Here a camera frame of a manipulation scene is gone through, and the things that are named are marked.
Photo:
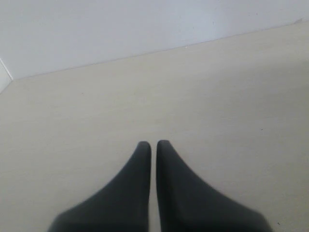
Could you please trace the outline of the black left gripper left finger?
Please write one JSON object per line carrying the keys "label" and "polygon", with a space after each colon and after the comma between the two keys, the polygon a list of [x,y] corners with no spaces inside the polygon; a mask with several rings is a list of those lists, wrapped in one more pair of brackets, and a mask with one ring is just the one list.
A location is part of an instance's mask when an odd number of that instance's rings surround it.
{"label": "black left gripper left finger", "polygon": [[50,232],[147,232],[151,147],[139,142],[121,171],[100,191],[58,215]]}

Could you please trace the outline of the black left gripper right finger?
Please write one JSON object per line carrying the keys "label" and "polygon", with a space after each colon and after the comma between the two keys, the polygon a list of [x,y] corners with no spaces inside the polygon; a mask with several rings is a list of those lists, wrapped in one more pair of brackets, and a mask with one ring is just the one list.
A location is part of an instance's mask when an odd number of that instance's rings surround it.
{"label": "black left gripper right finger", "polygon": [[272,231],[260,213],[204,182],[168,140],[157,143],[156,192],[163,232]]}

